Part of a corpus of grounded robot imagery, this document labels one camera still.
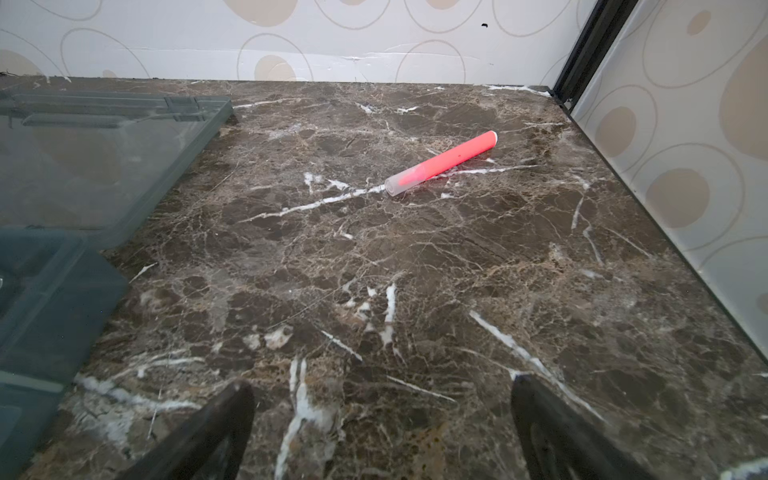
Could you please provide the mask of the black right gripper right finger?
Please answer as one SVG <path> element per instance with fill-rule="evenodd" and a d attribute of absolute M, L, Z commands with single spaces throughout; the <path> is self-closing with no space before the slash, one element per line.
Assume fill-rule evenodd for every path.
<path fill-rule="evenodd" d="M 511 410 L 531 479 L 653 477 L 531 375 L 513 381 Z"/>

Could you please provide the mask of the clear plastic organizer box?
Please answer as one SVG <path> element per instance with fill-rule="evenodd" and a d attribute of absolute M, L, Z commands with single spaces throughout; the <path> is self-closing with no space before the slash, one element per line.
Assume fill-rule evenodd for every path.
<path fill-rule="evenodd" d="M 128 282 L 105 258 L 232 115 L 224 96 L 1 94 L 1 475 L 16 478 Z"/>

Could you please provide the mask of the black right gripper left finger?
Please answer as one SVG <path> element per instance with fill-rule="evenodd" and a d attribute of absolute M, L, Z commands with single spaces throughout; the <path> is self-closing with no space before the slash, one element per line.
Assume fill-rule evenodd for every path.
<path fill-rule="evenodd" d="M 235 479 L 254 415 L 252 386 L 232 382 L 119 477 Z"/>

